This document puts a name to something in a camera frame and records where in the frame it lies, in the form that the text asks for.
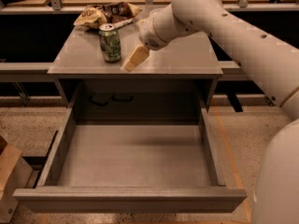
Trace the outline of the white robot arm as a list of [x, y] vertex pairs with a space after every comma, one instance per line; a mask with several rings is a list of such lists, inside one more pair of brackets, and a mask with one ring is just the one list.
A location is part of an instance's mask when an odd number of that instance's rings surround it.
[[220, 0], [171, 0], [140, 23], [141, 44], [122, 69], [133, 71], [152, 50], [204, 32], [291, 119], [263, 156], [250, 224], [299, 224], [299, 50], [226, 11]]

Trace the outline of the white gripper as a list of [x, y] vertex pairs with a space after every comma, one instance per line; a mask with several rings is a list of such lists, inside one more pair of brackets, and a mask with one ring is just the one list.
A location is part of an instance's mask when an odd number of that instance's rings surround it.
[[143, 45], [133, 47], [121, 66], [121, 70], [124, 72], [132, 72], [142, 64], [150, 56], [150, 49], [162, 49], [170, 42], [168, 37], [170, 23], [160, 13], [153, 13], [137, 24], [139, 40]]

